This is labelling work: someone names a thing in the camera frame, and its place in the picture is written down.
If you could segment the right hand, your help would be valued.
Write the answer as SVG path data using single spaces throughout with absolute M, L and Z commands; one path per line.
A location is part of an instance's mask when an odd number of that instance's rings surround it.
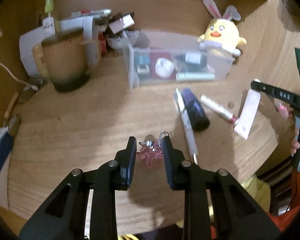
M 300 143 L 298 142 L 299 129 L 296 128 L 295 125 L 292 125 L 290 126 L 289 130 L 292 134 L 289 151 L 291 155 L 294 155 L 297 152 L 297 150 L 300 148 Z

